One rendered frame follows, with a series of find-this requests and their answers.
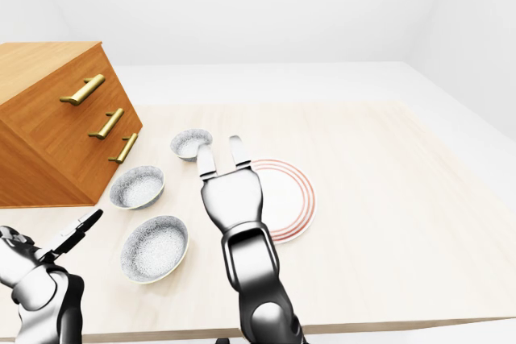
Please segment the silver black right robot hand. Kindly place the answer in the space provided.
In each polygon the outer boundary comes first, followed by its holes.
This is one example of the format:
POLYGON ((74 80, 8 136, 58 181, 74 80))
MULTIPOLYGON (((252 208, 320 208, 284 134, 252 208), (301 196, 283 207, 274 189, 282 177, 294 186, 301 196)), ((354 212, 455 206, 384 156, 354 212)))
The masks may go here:
POLYGON ((235 170, 219 175, 210 146, 198 148, 197 167, 203 186, 203 205, 211 221, 223 232, 246 222, 259 222, 263 191, 259 176, 238 135, 229 138, 235 170))

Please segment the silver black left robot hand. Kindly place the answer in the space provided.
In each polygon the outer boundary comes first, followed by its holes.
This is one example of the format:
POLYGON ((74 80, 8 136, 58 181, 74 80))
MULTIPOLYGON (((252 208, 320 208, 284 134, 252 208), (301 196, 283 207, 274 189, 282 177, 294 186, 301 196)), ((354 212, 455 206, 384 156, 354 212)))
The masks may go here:
POLYGON ((96 209, 72 221, 43 247, 9 226, 0 226, 0 283, 12 289, 13 301, 30 311, 48 304, 57 289, 50 273, 64 271, 55 260, 75 247, 102 214, 96 209))

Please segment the white plate with red rings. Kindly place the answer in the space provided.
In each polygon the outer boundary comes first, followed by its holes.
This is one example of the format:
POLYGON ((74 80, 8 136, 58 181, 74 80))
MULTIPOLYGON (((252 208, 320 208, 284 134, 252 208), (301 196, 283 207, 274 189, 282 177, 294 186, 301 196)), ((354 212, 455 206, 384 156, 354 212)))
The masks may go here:
POLYGON ((262 222, 276 244, 301 236, 315 218, 317 196, 309 177, 284 160, 258 159, 252 169, 260 178, 264 204, 262 222))

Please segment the small patterned grey bowl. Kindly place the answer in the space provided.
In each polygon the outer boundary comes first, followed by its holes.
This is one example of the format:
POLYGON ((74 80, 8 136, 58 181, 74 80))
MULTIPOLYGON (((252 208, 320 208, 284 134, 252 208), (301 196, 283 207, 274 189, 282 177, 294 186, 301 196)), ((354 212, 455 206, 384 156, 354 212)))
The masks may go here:
POLYGON ((213 137, 209 131, 193 128, 176 135, 170 143, 170 148, 180 159, 187 162, 195 162, 197 160, 198 148, 202 144, 210 145, 212 142, 213 137))

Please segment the large patterned grey bowl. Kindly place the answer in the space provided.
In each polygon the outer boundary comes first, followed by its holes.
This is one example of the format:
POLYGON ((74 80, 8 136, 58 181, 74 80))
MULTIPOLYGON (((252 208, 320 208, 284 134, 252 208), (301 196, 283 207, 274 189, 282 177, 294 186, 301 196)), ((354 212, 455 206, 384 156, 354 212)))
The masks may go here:
POLYGON ((123 244, 121 270, 135 283, 156 282, 178 267, 188 247, 189 232, 181 219, 171 215, 148 219, 123 244))

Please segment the medium patterned grey bowl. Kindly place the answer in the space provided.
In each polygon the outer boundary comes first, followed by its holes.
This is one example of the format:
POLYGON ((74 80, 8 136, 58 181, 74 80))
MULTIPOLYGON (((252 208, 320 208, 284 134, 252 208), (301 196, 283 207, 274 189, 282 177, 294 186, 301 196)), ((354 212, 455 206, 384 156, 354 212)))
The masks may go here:
POLYGON ((146 165, 124 172, 111 186, 110 202, 121 209, 145 209, 163 194, 163 171, 146 165))

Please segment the wooden cabinet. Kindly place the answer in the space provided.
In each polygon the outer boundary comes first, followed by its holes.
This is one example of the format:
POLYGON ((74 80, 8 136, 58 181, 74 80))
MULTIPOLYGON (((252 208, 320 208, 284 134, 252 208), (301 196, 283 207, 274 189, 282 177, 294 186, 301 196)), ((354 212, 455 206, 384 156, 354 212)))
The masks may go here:
POLYGON ((0 118, 0 208, 91 205, 80 184, 0 118))

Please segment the narrow wooden drawer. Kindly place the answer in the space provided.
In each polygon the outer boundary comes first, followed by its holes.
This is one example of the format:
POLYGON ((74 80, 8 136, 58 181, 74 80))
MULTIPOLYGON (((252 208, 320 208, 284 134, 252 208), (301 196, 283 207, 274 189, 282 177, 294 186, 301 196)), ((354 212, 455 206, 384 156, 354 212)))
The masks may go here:
POLYGON ((116 157, 125 145, 123 136, 137 133, 143 124, 133 107, 126 107, 123 116, 116 123, 108 136, 103 139, 89 137, 89 132, 99 131, 108 121, 106 112, 101 112, 101 121, 88 129, 81 138, 80 152, 76 154, 77 181, 81 191, 86 195, 87 202, 94 205, 110 183, 110 180, 121 164, 111 162, 109 157, 116 157))

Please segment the middle wooden drawer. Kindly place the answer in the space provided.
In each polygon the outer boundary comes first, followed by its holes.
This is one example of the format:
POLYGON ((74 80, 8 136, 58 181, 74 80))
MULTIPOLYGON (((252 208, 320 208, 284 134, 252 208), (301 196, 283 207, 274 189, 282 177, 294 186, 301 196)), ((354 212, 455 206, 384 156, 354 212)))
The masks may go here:
POLYGON ((110 179, 118 167, 116 157, 142 128, 119 81, 106 79, 86 90, 86 97, 63 93, 42 130, 45 151, 82 184, 97 176, 110 179))

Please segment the tall wooden drawer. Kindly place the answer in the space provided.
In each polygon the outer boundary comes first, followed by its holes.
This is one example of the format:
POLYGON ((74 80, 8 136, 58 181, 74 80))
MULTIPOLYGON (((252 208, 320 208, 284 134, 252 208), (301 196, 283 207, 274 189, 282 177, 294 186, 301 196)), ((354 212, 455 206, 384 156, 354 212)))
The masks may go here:
POLYGON ((47 153, 119 141, 131 110, 101 42, 0 44, 0 118, 47 153))

